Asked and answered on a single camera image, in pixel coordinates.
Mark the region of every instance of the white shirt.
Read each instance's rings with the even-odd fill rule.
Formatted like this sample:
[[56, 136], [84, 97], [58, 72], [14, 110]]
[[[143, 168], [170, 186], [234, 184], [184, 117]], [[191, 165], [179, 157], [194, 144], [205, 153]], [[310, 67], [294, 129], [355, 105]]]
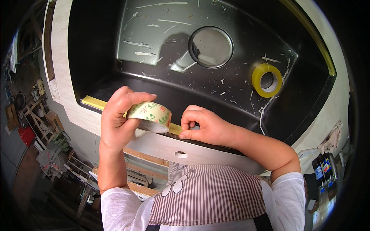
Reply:
[[[305, 227], [305, 187], [302, 174], [287, 173], [271, 187], [261, 181], [263, 201], [273, 230], [303, 230]], [[145, 231], [153, 206], [153, 197], [143, 203], [129, 189], [111, 188], [101, 195], [101, 214], [106, 231]], [[257, 230], [253, 219], [198, 226], [166, 226], [160, 231]]]

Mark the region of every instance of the person's right hand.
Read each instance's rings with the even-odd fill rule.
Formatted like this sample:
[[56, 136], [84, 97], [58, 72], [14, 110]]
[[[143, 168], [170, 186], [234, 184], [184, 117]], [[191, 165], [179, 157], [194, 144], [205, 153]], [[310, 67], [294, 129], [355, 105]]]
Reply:
[[[200, 130], [189, 130], [189, 127], [195, 126], [195, 122], [199, 124]], [[237, 126], [226, 122], [210, 110], [190, 105], [182, 114], [181, 127], [180, 139], [229, 146]]]

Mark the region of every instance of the drain hole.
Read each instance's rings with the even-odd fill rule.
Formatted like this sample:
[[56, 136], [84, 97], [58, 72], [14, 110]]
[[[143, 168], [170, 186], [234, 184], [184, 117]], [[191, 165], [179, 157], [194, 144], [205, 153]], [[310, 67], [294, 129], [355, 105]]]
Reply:
[[217, 68], [225, 65], [232, 55], [230, 37], [217, 27], [202, 27], [189, 41], [191, 56], [199, 65]]
[[261, 87], [263, 89], [269, 88], [273, 82], [274, 82], [274, 75], [271, 72], [267, 72], [261, 78]]
[[188, 154], [182, 151], [178, 151], [178, 152], [175, 152], [175, 156], [177, 156], [178, 158], [184, 159], [188, 157]]

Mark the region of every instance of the sleeve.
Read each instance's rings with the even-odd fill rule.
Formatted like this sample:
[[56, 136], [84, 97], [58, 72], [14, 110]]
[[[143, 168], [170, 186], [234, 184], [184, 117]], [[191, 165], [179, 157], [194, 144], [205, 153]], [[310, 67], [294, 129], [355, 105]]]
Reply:
[[130, 230], [141, 205], [127, 188], [111, 188], [101, 195], [101, 218], [104, 230]]
[[271, 185], [276, 208], [284, 230], [305, 228], [305, 182], [298, 172], [284, 174]]

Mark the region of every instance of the tape roll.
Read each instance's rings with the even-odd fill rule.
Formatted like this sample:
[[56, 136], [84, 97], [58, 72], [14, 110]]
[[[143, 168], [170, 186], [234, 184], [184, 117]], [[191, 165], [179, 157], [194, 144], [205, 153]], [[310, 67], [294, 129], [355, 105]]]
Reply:
[[167, 133], [171, 124], [172, 113], [165, 106], [153, 102], [142, 102], [133, 105], [127, 112], [126, 118], [141, 119], [138, 129], [154, 132]]
[[[272, 85], [268, 88], [262, 88], [261, 87], [262, 76], [269, 72], [272, 73], [273, 75]], [[271, 64], [263, 63], [257, 66], [252, 74], [252, 85], [256, 92], [264, 98], [271, 98], [274, 95], [276, 95], [281, 88], [282, 82], [283, 78], [281, 76], [280, 71]]]

